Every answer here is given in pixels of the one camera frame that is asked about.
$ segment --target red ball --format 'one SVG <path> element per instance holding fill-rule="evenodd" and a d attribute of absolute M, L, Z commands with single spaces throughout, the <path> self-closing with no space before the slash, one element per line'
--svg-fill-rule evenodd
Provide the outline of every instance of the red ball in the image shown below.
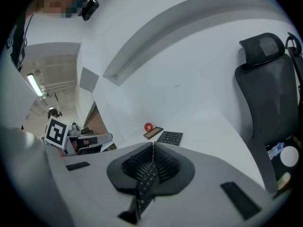
<path fill-rule="evenodd" d="M 146 123 L 146 124 L 144 125 L 144 128 L 145 128 L 145 130 L 146 130 L 147 132 L 149 132 L 149 131 L 151 131 L 151 130 L 153 129 L 153 126 L 152 126 L 151 123 Z"/>

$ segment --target ceiling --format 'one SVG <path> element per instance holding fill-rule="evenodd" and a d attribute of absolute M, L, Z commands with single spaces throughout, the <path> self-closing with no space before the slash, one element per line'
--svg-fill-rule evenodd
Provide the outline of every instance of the ceiling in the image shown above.
<path fill-rule="evenodd" d="M 77 80 L 77 55 L 49 55 L 24 62 L 21 75 L 28 82 L 27 75 L 33 73 L 44 93 L 35 100 L 26 119 L 46 115 L 49 107 L 59 111 L 73 110 Z"/>

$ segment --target ceiling light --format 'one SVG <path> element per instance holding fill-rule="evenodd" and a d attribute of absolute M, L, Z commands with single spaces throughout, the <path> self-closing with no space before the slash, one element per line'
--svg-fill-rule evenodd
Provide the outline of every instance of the ceiling light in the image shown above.
<path fill-rule="evenodd" d="M 33 74 L 28 74 L 27 75 L 27 79 L 30 83 L 30 85 L 32 85 L 33 90 L 37 93 L 38 96 L 43 96 L 43 93 L 41 92 L 38 84 L 36 83 L 36 80 L 34 78 Z"/>

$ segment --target water bottle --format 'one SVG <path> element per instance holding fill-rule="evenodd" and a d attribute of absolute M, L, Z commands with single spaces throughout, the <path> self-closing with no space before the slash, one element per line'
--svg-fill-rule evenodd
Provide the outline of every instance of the water bottle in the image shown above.
<path fill-rule="evenodd" d="M 284 147 L 284 142 L 277 143 L 272 149 L 270 149 L 267 153 L 269 155 L 270 160 L 272 160 L 275 156 L 279 155 Z"/>

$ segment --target white desk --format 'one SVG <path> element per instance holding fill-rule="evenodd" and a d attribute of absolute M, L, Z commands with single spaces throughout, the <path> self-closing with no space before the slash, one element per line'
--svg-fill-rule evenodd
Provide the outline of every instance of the white desk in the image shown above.
<path fill-rule="evenodd" d="M 219 112 L 207 116 L 197 115 L 194 119 L 176 119 L 167 125 L 159 125 L 165 131 L 183 133 L 180 147 L 218 157 L 257 182 L 265 189 L 260 171 L 250 151 L 236 130 Z M 118 148 L 141 142 L 156 141 L 161 132 L 147 140 L 142 130 L 129 137 Z"/>

